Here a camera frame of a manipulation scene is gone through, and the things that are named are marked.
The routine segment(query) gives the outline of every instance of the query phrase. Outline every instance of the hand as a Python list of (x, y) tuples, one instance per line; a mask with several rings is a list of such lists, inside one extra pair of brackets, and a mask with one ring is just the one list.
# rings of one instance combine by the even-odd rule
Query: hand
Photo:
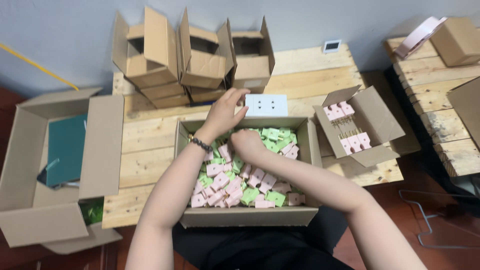
[(252, 165), (255, 165), (259, 158), (269, 152), (258, 132), (254, 130), (239, 130), (230, 135), (229, 142), (235, 149), (235, 153), (239, 154), (243, 161)]
[(230, 88), (212, 105), (204, 125), (195, 133), (195, 136), (209, 145), (218, 136), (234, 128), (245, 117), (248, 110), (248, 106), (245, 106), (235, 114), (235, 106), (240, 106), (241, 100), (245, 100), (245, 94), (249, 93), (248, 89)]

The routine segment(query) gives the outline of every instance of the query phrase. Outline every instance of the white wall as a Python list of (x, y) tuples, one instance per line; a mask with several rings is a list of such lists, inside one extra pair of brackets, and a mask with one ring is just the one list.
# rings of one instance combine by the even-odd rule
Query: white wall
[[(191, 24), (209, 30), (227, 16), (232, 30), (256, 29), (265, 14), (275, 51), (342, 39), (361, 71), (388, 67), (382, 41), (429, 16), (470, 16), (480, 25), (478, 0), (0, 0), (0, 42), (78, 86), (111, 89), (115, 11), (137, 24), (145, 4), (173, 25), (187, 6)], [(0, 85), (27, 96), (68, 88), (1, 49)]]

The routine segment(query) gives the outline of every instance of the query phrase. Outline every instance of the dark bead bracelet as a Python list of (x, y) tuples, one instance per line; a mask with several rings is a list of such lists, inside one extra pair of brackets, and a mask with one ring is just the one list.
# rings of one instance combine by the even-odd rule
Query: dark bead bracelet
[(190, 139), (192, 139), (192, 142), (194, 144), (197, 144), (198, 146), (200, 146), (203, 150), (207, 151), (207, 152), (212, 152), (213, 151), (213, 147), (211, 146), (208, 146), (207, 144), (203, 143), (201, 140), (193, 137), (193, 135), (189, 135)]

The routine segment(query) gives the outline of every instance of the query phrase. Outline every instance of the wooden table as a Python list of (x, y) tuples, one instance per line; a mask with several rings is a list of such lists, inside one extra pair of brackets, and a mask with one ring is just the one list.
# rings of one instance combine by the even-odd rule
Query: wooden table
[(450, 176), (480, 172), (480, 152), (446, 97), (452, 88), (480, 76), (480, 64), (446, 67), (430, 41), (402, 61), (393, 52), (404, 39), (389, 39), (384, 46), (440, 160)]
[[(273, 76), (264, 93), (286, 94), (290, 116), (313, 117), (312, 105), (322, 104), (327, 93), (363, 84), (347, 44), (331, 54), (323, 54), (322, 47), (276, 52), (275, 60)], [(105, 197), (104, 228), (138, 222), (154, 184), (173, 160), (177, 121), (205, 119), (210, 109), (201, 106), (155, 110), (123, 79), (122, 73), (114, 74), (113, 94), (125, 96), (120, 190), (118, 195)], [(396, 160), (369, 168), (350, 157), (337, 160), (325, 156), (322, 162), (324, 168), (361, 186), (403, 180)]]

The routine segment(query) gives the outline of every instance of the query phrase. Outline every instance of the green folder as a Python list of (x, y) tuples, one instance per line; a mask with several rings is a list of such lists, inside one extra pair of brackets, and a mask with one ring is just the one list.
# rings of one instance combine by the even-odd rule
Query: green folder
[(48, 124), (47, 186), (80, 178), (87, 114)]

